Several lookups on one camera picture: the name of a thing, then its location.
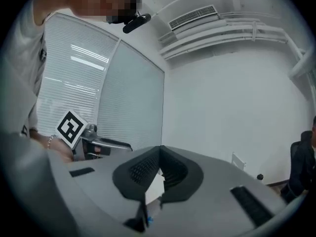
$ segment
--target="white shirt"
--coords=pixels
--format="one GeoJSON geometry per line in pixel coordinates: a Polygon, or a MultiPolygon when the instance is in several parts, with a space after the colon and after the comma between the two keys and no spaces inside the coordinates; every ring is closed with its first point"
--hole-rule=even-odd
{"type": "Polygon", "coordinates": [[[0,131],[29,137],[36,129],[36,101],[46,62],[44,25],[33,17],[33,0],[25,4],[0,50],[0,131]]]}

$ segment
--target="black headset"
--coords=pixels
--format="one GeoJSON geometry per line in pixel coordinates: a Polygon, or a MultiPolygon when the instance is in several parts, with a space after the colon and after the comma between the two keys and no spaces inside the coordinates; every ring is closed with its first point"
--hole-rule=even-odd
{"type": "Polygon", "coordinates": [[[131,0],[129,10],[121,10],[118,16],[107,17],[107,22],[109,24],[124,23],[123,32],[126,34],[134,31],[136,28],[149,22],[152,18],[150,14],[140,14],[137,9],[140,3],[141,0],[131,0]]]}

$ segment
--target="pipe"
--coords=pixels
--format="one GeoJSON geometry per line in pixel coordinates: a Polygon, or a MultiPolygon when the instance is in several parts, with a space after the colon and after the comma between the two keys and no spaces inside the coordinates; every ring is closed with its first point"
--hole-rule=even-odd
{"type": "Polygon", "coordinates": [[[303,55],[302,55],[300,49],[297,47],[295,42],[292,40],[292,38],[287,33],[285,33],[285,37],[287,38],[287,44],[289,45],[292,52],[294,53],[296,60],[297,61],[301,60],[303,58],[303,55]]]}
{"type": "Polygon", "coordinates": [[[200,33],[206,30],[214,29],[214,28],[219,28],[226,26],[226,20],[219,20],[219,21],[214,21],[206,24],[202,24],[193,28],[190,28],[186,31],[183,31],[181,33],[176,34],[176,37],[178,40],[184,39],[185,37],[191,36],[196,33],[200,33]]]}
{"type": "Polygon", "coordinates": [[[158,39],[160,42],[166,42],[167,40],[171,40],[171,39],[175,39],[176,40],[176,36],[175,35],[170,35],[165,37],[164,39],[161,37],[160,39],[158,39]]]}
{"type": "Polygon", "coordinates": [[[225,18],[225,20],[227,22],[261,22],[261,20],[257,18],[225,18]]]}
{"type": "Polygon", "coordinates": [[[255,41],[257,37],[257,22],[253,22],[252,41],[255,41]]]}
{"type": "Polygon", "coordinates": [[[309,85],[311,87],[313,106],[314,106],[314,113],[316,113],[316,92],[315,92],[315,86],[313,86],[313,80],[312,80],[310,74],[307,74],[307,80],[308,80],[308,83],[309,83],[309,85]]]}
{"type": "Polygon", "coordinates": [[[236,15],[256,15],[256,16],[280,19],[279,16],[275,16],[275,15],[268,14],[268,13],[262,13],[262,12],[253,12],[253,11],[234,11],[234,12],[220,13],[220,16],[224,16],[224,17],[225,16],[236,16],[236,15]]]}
{"type": "MultiPolygon", "coordinates": [[[[190,43],[188,45],[182,46],[176,50],[173,50],[163,56],[163,58],[168,58],[169,56],[173,56],[175,54],[181,53],[181,52],[188,52],[188,50],[197,48],[201,49],[202,46],[211,46],[212,43],[222,40],[229,40],[229,39],[235,39],[235,38],[250,38],[252,40],[253,34],[252,33],[240,33],[240,34],[227,34],[227,35],[219,35],[214,37],[209,37],[206,39],[201,39],[196,42],[190,43]]],[[[267,34],[257,34],[256,39],[274,39],[274,40],[280,40],[283,42],[286,42],[285,37],[280,37],[278,35],[267,35],[267,34]]]]}
{"type": "MultiPolygon", "coordinates": [[[[231,22],[231,23],[227,23],[227,25],[229,25],[229,26],[253,25],[253,22],[231,22]]],[[[266,26],[266,24],[259,22],[259,23],[257,23],[257,26],[266,26]]]]}
{"type": "Polygon", "coordinates": [[[163,39],[164,37],[168,36],[169,34],[172,34],[172,32],[168,32],[168,33],[166,33],[165,35],[162,35],[158,40],[163,39]]]}
{"type": "Polygon", "coordinates": [[[227,32],[227,31],[234,31],[234,30],[252,30],[252,26],[223,26],[220,28],[215,28],[215,29],[203,31],[203,32],[185,37],[181,40],[178,40],[177,42],[163,48],[159,53],[160,54],[166,53],[167,51],[169,51],[173,48],[176,48],[177,46],[183,45],[187,42],[190,42],[190,41],[193,41],[193,40],[196,40],[196,39],[208,36],[208,35],[223,33],[223,32],[227,32]]]}
{"type": "MultiPolygon", "coordinates": [[[[265,30],[265,31],[272,31],[272,32],[278,32],[278,33],[284,33],[284,30],[282,28],[277,28],[277,27],[272,27],[272,26],[257,26],[258,30],[265,30]]],[[[235,30],[253,30],[252,25],[242,25],[242,26],[223,26],[220,28],[215,28],[215,29],[210,29],[207,31],[203,31],[197,34],[193,34],[191,36],[185,37],[169,46],[166,46],[163,48],[159,53],[163,54],[166,53],[177,46],[183,45],[187,42],[206,37],[208,35],[213,35],[213,34],[219,34],[219,33],[224,33],[224,32],[229,32],[229,31],[235,31],[235,30]]]]}
{"type": "Polygon", "coordinates": [[[290,78],[294,78],[301,72],[303,72],[309,66],[312,66],[315,62],[315,45],[313,44],[311,48],[304,54],[301,60],[294,66],[292,71],[289,73],[290,78]]]}
{"type": "MultiPolygon", "coordinates": [[[[188,50],[185,50],[185,51],[182,51],[180,53],[177,53],[177,54],[174,54],[174,55],[171,55],[171,56],[168,56],[165,58],[165,60],[169,60],[169,59],[172,59],[174,57],[177,57],[181,54],[185,54],[185,53],[190,53],[190,52],[193,52],[193,51],[196,51],[196,50],[199,50],[199,49],[202,49],[202,48],[205,48],[205,47],[209,47],[209,46],[213,46],[213,45],[218,45],[218,44],[223,44],[223,43],[228,43],[228,42],[234,42],[234,41],[241,41],[241,40],[252,40],[252,37],[241,37],[241,38],[235,38],[235,39],[226,39],[226,40],[222,40],[222,41],[215,41],[215,42],[211,42],[211,43],[207,43],[207,44],[204,44],[204,45],[200,45],[198,47],[195,47],[195,48],[191,48],[191,49],[188,49],[188,50]]],[[[285,40],[279,40],[279,39],[266,39],[266,38],[257,38],[257,40],[267,40],[267,41],[274,41],[274,42],[279,42],[279,43],[283,43],[285,44],[286,41],[285,40]]]]}

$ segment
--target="person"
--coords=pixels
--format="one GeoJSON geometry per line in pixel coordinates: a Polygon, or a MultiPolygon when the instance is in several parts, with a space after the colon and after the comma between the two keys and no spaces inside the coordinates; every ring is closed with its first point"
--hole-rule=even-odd
{"type": "Polygon", "coordinates": [[[301,143],[291,160],[291,173],[288,184],[281,190],[281,196],[286,202],[308,191],[316,165],[316,116],[313,120],[311,134],[302,133],[301,143]]]}
{"type": "MultiPolygon", "coordinates": [[[[30,0],[16,18],[0,51],[0,131],[18,132],[47,149],[55,150],[64,162],[72,162],[71,148],[54,135],[41,135],[37,129],[36,102],[47,55],[45,20],[63,8],[71,9],[81,18],[124,16],[131,1],[30,0]]],[[[100,149],[95,148],[95,152],[100,152],[100,149]]]]}

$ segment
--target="bracelet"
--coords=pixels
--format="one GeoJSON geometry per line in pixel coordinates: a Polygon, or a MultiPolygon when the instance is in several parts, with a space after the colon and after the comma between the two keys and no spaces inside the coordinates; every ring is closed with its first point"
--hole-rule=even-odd
{"type": "Polygon", "coordinates": [[[51,141],[53,140],[53,139],[55,139],[55,138],[57,138],[57,135],[52,135],[52,136],[50,136],[50,138],[49,138],[49,140],[48,140],[48,142],[47,142],[47,149],[50,149],[50,143],[51,143],[51,141]]]}

